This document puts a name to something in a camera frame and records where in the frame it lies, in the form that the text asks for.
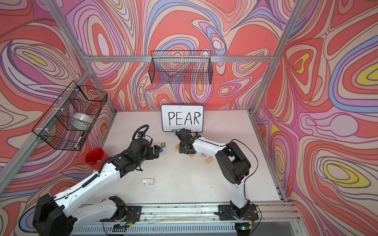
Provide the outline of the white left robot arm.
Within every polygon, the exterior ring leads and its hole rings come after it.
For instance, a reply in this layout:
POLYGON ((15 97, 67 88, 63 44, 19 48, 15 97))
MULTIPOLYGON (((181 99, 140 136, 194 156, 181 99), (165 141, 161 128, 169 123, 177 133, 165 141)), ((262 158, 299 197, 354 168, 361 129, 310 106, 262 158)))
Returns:
POLYGON ((139 127, 128 148, 105 159, 99 169, 86 179, 54 196, 45 194, 40 197, 32 220, 35 231, 40 236, 69 236, 81 227, 104 219, 126 221, 130 211, 118 196, 90 206, 83 204, 128 173, 141 171, 144 161, 159 158, 160 147, 153 145, 152 138, 145 138, 148 129, 147 124, 139 127))

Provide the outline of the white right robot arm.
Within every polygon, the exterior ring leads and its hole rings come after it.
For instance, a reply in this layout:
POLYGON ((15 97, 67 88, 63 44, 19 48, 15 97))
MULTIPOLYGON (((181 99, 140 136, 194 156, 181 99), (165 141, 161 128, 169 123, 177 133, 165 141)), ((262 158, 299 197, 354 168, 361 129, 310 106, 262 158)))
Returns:
POLYGON ((198 134, 192 135, 190 130, 184 128, 174 132, 180 140, 181 154, 204 153, 217 160, 221 173, 231 184, 232 206, 237 209, 244 208, 249 203, 245 182, 250 174, 251 163, 236 140, 223 144, 209 141, 198 134))

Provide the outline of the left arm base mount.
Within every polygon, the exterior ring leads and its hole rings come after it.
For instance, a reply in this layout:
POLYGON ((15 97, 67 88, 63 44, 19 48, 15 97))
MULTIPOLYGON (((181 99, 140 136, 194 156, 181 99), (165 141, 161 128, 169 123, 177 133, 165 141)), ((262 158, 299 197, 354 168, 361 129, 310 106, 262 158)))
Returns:
POLYGON ((135 223, 140 220, 142 206, 127 205, 118 196, 111 196, 109 200, 116 205, 117 209, 110 218, 101 219, 101 222, 135 223))

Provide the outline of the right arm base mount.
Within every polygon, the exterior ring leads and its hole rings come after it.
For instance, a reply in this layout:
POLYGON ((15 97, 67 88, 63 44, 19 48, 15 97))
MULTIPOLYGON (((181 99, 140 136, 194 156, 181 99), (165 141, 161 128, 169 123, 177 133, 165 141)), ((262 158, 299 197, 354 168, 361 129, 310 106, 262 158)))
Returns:
POLYGON ((234 204, 218 205, 218 211, 214 212, 221 221, 231 220, 248 220, 256 221, 259 219, 257 207, 252 204, 246 204, 242 208, 236 207, 234 204))

